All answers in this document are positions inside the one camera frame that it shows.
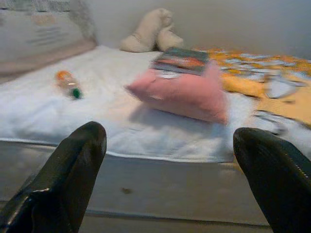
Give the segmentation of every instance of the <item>white sheet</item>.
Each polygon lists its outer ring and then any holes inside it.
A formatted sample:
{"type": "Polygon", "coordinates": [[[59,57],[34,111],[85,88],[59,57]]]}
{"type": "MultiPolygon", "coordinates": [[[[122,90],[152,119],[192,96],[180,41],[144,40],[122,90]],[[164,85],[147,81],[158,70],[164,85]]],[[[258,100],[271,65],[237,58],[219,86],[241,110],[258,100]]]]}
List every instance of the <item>white sheet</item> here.
{"type": "Polygon", "coordinates": [[[108,154],[176,162],[231,162],[232,136],[254,110],[253,100],[228,94],[230,123],[214,123],[152,110],[123,88],[144,72],[158,52],[95,50],[0,85],[0,140],[58,144],[94,120],[108,134],[108,154]],[[55,86],[65,69],[84,98],[70,100],[55,86]]]}

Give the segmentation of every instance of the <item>pillow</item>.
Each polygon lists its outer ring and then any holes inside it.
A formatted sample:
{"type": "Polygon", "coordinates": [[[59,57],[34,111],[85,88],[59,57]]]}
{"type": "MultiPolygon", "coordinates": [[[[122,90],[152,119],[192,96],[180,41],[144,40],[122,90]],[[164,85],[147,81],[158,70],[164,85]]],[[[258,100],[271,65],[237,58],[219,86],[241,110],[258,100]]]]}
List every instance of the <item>pillow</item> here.
{"type": "Polygon", "coordinates": [[[84,0],[6,0],[0,9],[0,78],[96,47],[84,0]]]}
{"type": "Polygon", "coordinates": [[[125,88],[151,108],[226,124],[227,101],[220,78],[212,61],[203,76],[149,69],[125,88]]]}

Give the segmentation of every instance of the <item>yellow blanket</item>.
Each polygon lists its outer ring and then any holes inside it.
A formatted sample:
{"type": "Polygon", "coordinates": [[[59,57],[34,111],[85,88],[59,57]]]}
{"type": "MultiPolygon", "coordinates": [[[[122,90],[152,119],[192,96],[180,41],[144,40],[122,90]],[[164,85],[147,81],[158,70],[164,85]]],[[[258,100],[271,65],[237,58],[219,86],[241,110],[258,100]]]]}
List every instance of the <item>yellow blanket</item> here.
{"type": "Polygon", "coordinates": [[[259,100],[257,110],[311,127],[311,62],[291,56],[264,56],[208,50],[223,71],[223,87],[259,100]]]}

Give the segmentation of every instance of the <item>patterned blanket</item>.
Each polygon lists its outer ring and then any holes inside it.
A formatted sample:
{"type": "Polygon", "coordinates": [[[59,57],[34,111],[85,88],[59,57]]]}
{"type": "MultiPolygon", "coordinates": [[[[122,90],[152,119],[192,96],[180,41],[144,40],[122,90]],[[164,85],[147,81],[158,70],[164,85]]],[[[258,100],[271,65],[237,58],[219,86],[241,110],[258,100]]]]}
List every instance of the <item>patterned blanket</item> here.
{"type": "Polygon", "coordinates": [[[208,50],[223,87],[258,100],[246,127],[268,130],[311,159],[311,61],[292,56],[208,50]]]}

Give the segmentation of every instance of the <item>pink pillow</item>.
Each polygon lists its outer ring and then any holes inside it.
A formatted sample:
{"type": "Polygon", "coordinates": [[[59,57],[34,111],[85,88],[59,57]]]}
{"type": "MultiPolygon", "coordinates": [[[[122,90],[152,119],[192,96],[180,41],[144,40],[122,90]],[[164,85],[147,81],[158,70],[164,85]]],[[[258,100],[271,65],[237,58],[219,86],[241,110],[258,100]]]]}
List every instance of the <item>pink pillow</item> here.
{"type": "Polygon", "coordinates": [[[203,77],[177,73],[165,77],[163,71],[149,69],[126,89],[151,108],[226,124],[227,102],[220,78],[212,61],[203,77]]]}

